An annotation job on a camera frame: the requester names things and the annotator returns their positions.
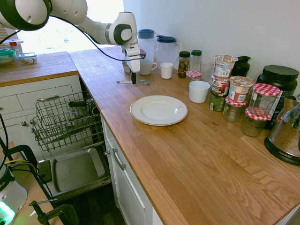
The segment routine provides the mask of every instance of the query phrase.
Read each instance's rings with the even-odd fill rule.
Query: black container
[[[248,60],[251,58],[249,56],[239,56],[238,59],[239,61],[234,64],[231,76],[246,76],[250,68]]]
[[[269,65],[263,68],[262,74],[257,78],[257,83],[268,83],[281,90],[271,109],[271,118],[266,123],[265,129],[272,129],[273,124],[280,111],[283,109],[284,96],[293,95],[297,87],[299,71],[283,66]]]

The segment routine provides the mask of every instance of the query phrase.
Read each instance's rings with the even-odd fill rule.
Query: yogurt cup
[[[230,55],[216,55],[215,59],[214,75],[217,77],[229,78],[238,58]]]
[[[251,87],[255,84],[255,81],[243,76],[231,77],[229,81],[228,97],[235,102],[245,101]]]
[[[230,82],[228,78],[212,77],[211,92],[217,96],[226,96],[228,94]]]

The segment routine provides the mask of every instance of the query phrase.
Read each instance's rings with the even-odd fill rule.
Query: drawer handle
[[[122,163],[117,159],[116,152],[118,152],[117,149],[112,149],[112,154],[113,154],[113,157],[114,157],[114,159],[116,160],[117,164],[119,165],[119,167],[120,167],[122,170],[125,170],[126,164],[122,164]]]
[[[59,96],[58,96],[58,95],[54,95],[53,97],[38,98],[37,101],[38,101],[38,102],[44,102],[44,101],[50,101],[50,100],[56,99],[56,98],[59,98]]]

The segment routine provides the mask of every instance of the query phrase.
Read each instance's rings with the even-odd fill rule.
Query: wall
[[[124,0],[124,11],[135,14],[138,30],[175,37],[181,50],[202,50],[202,60],[250,56],[251,79],[266,65],[300,71],[300,1]]]

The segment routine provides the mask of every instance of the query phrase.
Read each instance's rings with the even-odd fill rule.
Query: water jug
[[[139,47],[146,52],[146,59],[154,62],[154,31],[149,29],[137,32]]]
[[[300,95],[285,96],[284,106],[264,144],[277,158],[300,165]]]
[[[157,67],[160,69],[160,64],[163,62],[175,63],[176,39],[174,37],[166,37],[157,35]]]

